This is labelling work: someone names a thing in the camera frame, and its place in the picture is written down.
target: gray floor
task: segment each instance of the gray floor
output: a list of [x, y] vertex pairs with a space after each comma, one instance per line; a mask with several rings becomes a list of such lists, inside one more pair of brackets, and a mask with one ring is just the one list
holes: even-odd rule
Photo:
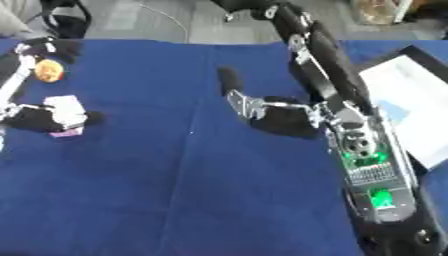
[[[207, 0], [83, 1], [95, 17], [88, 38], [153, 39], [199, 44], [254, 44], [278, 40], [268, 22], [254, 21], [247, 12], [236, 14], [231, 23], [224, 23], [224, 11]], [[359, 25], [346, 0], [291, 1], [304, 6], [338, 39], [425, 40], [438, 39], [441, 35], [440, 25], [432, 21], [395, 26]]]

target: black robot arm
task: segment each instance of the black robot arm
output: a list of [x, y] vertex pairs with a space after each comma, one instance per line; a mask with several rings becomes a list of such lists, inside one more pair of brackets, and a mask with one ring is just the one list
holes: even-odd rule
[[223, 96], [252, 127], [312, 139], [325, 127], [343, 171], [344, 202], [367, 256], [442, 256], [447, 235], [424, 188], [427, 170], [398, 142], [386, 114], [340, 44], [302, 8], [285, 1], [214, 1], [228, 12], [249, 9], [270, 20], [291, 52], [290, 72], [309, 94], [252, 98], [236, 72], [219, 69]]

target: blue tablecloth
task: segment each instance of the blue tablecloth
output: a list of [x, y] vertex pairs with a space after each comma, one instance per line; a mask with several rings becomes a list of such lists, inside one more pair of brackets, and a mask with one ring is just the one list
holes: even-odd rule
[[[410, 43], [448, 60], [445, 42], [345, 47], [360, 63]], [[360, 255], [326, 142], [252, 130], [219, 95], [216, 68], [231, 65], [250, 95], [304, 96], [287, 60], [282, 44], [86, 41], [66, 80], [23, 101], [75, 94], [107, 120], [69, 139], [9, 130], [0, 255]], [[445, 214], [443, 169], [427, 185]]]

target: black foam pad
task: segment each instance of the black foam pad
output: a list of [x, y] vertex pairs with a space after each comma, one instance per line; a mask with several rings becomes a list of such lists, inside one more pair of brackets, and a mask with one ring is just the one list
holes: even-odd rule
[[226, 96], [231, 90], [243, 90], [243, 84], [238, 77], [238, 73], [232, 68], [218, 68], [218, 79], [221, 83], [222, 96]]

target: wire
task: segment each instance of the wire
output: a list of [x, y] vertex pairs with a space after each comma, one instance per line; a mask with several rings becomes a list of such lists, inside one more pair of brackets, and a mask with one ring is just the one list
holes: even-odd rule
[[159, 11], [159, 10], [152, 9], [151, 7], [148, 7], [148, 6], [144, 5], [144, 4], [140, 4], [140, 7], [145, 8], [145, 9], [150, 10], [150, 11], [155, 12], [155, 13], [162, 14], [163, 16], [165, 16], [165, 17], [169, 18], [170, 20], [174, 21], [184, 31], [184, 35], [185, 35], [184, 43], [188, 43], [190, 35], [188, 33], [187, 28], [184, 25], [182, 25], [182, 23], [180, 21], [178, 21], [176, 18], [174, 18], [173, 16], [171, 16], [169, 14], [166, 14], [166, 13], [164, 13], [162, 11]]

